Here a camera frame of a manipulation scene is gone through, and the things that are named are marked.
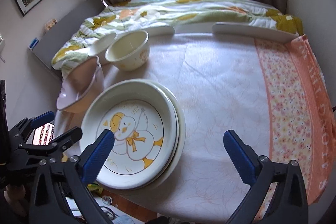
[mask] orange bow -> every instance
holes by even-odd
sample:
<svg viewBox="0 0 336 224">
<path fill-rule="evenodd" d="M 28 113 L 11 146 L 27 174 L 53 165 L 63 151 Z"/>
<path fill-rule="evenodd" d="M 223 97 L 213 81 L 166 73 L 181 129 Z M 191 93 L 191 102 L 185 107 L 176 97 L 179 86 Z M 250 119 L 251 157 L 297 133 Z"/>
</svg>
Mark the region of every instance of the orange bow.
<svg viewBox="0 0 336 224">
<path fill-rule="evenodd" d="M 134 131 L 131 137 L 126 138 L 126 142 L 128 145 L 131 145 L 133 148 L 133 152 L 137 151 L 137 148 L 135 147 L 135 142 L 134 141 L 142 141 L 145 142 L 146 138 L 145 137 L 139 137 L 139 133 L 137 131 Z"/>
</svg>

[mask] pink bowl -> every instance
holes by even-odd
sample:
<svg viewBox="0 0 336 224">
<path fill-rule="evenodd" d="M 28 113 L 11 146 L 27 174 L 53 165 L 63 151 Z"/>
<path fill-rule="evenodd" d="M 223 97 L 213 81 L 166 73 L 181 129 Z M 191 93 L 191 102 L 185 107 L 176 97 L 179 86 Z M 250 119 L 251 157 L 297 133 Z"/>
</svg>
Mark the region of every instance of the pink bowl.
<svg viewBox="0 0 336 224">
<path fill-rule="evenodd" d="M 93 56 L 73 68 L 63 80 L 57 109 L 79 113 L 86 111 L 104 90 L 104 75 L 99 58 Z"/>
</svg>

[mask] blue gripper pad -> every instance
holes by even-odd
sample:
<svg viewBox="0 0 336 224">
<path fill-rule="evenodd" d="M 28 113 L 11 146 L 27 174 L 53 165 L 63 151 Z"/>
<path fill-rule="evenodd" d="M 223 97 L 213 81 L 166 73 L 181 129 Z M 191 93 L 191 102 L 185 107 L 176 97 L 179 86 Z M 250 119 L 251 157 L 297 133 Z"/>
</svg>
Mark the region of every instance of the blue gripper pad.
<svg viewBox="0 0 336 224">
<path fill-rule="evenodd" d="M 43 113 L 42 115 L 34 118 L 30 122 L 30 128 L 31 129 L 38 129 L 44 124 L 51 122 L 55 119 L 55 115 L 52 111 L 48 111 L 46 113 Z"/>
<path fill-rule="evenodd" d="M 241 180 L 252 187 L 257 181 L 257 172 L 255 163 L 253 163 L 245 151 L 247 145 L 243 143 L 233 130 L 228 130 L 224 133 L 223 144 Z"/>
<path fill-rule="evenodd" d="M 113 146 L 114 134 L 105 129 L 93 144 L 85 148 L 79 162 L 79 173 L 85 185 L 95 182 Z"/>
</svg>

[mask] floral comforter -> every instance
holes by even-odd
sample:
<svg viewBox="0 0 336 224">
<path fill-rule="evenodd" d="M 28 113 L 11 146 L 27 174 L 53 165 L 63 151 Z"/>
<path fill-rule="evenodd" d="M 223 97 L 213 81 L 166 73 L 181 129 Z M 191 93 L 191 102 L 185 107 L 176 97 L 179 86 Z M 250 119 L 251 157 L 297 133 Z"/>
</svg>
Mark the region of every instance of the floral comforter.
<svg viewBox="0 0 336 224">
<path fill-rule="evenodd" d="M 202 22 L 237 22 L 303 34 L 302 21 L 266 4 L 251 0 L 132 0 L 106 7 L 85 19 L 79 30 L 52 59 L 63 75 L 83 62 L 83 50 L 112 32 L 122 33 L 153 26 Z"/>
</svg>

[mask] wooden floor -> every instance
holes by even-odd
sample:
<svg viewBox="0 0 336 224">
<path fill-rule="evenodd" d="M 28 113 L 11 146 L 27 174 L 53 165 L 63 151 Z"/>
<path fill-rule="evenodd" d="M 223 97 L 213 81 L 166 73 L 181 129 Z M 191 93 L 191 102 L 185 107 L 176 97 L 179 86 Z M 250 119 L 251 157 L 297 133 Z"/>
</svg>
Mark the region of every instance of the wooden floor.
<svg viewBox="0 0 336 224">
<path fill-rule="evenodd" d="M 141 207 L 123 198 L 122 196 L 111 193 L 107 190 L 103 190 L 101 196 L 103 195 L 110 196 L 113 200 L 112 205 L 118 205 L 119 210 L 123 211 L 124 213 L 127 213 L 128 215 L 140 221 L 147 222 L 149 220 L 157 218 L 157 214 L 155 212 L 152 212 L 151 210 Z"/>
</svg>

